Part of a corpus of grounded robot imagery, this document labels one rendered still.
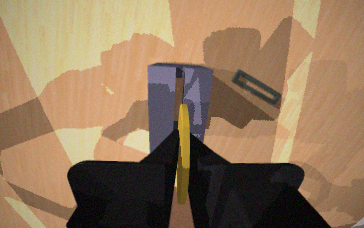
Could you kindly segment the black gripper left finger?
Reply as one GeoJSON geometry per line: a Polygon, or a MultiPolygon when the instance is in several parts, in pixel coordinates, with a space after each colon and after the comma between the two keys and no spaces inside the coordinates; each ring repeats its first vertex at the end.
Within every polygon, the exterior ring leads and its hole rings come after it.
{"type": "Polygon", "coordinates": [[[70,167],[67,179],[76,204],[82,199],[151,202],[155,228],[169,228],[179,139],[179,130],[173,130],[141,161],[84,160],[70,167]]]}

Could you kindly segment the gold coin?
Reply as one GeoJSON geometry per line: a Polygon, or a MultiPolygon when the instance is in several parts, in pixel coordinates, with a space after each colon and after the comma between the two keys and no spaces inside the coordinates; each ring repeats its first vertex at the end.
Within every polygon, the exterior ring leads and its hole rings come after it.
{"type": "Polygon", "coordinates": [[[187,200],[190,168],[190,127],[187,104],[181,104],[178,120],[179,154],[177,164],[177,200],[184,205],[187,200]]]}

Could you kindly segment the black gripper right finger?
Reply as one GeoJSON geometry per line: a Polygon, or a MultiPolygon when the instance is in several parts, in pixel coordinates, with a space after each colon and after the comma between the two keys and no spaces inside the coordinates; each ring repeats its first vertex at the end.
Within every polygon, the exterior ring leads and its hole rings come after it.
{"type": "Polygon", "coordinates": [[[294,186],[304,180],[291,163],[231,163],[190,133],[188,194],[194,228],[218,228],[234,188],[294,186]]]}

